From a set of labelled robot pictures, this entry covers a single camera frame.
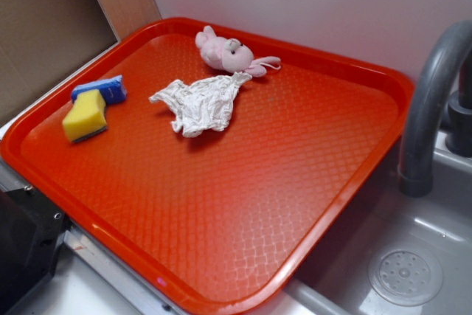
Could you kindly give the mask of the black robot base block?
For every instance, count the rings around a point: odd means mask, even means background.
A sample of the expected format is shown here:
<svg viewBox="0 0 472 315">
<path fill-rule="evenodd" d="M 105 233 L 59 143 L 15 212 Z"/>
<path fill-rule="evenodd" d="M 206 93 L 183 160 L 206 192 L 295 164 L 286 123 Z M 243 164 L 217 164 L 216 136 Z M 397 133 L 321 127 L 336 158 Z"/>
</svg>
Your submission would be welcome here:
<svg viewBox="0 0 472 315">
<path fill-rule="evenodd" d="M 69 219 L 40 190 L 1 192 L 1 313 L 55 275 Z"/>
</svg>

